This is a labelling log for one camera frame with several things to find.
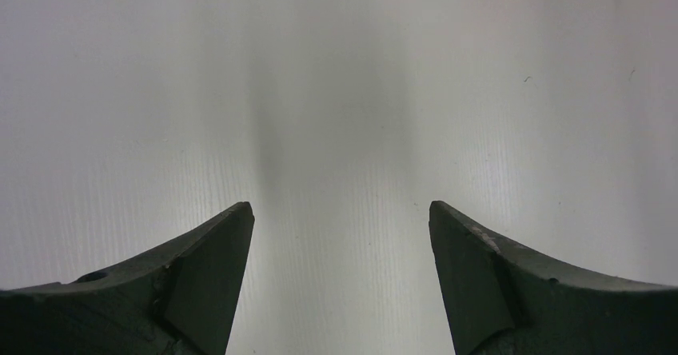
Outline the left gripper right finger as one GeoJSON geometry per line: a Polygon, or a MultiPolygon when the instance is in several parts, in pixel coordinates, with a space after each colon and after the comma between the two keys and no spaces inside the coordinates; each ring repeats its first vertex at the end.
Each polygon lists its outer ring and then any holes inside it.
{"type": "Polygon", "coordinates": [[[571,265],[443,201],[429,235],[458,354],[674,354],[677,289],[571,265]]]}

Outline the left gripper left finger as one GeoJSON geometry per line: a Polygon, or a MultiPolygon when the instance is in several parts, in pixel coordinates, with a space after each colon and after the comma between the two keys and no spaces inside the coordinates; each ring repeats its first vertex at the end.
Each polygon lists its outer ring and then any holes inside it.
{"type": "Polygon", "coordinates": [[[254,222],[239,202],[71,283],[2,291],[2,353],[225,353],[254,222]]]}

